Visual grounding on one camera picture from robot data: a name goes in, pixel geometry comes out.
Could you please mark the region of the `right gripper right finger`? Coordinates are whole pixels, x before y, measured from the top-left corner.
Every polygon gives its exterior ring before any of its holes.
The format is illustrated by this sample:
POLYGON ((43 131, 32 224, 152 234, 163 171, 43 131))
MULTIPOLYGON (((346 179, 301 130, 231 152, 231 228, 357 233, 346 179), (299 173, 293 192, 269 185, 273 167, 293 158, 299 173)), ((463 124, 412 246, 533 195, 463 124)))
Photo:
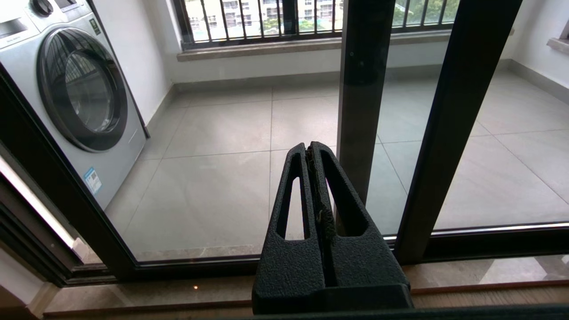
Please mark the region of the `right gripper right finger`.
POLYGON ((333 286, 400 285, 410 282, 332 150, 309 146, 309 176, 325 276, 333 286))

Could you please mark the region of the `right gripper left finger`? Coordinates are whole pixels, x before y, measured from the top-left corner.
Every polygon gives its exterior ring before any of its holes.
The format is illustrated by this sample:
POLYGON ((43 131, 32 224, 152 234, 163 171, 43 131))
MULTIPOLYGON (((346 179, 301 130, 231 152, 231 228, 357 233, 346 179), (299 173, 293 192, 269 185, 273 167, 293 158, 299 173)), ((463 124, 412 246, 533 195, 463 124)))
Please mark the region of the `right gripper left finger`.
POLYGON ((291 148, 283 165, 276 199, 252 287, 254 314, 313 311, 312 296, 325 288, 305 144, 291 148), (293 180, 300 182, 304 238, 286 239, 293 180))

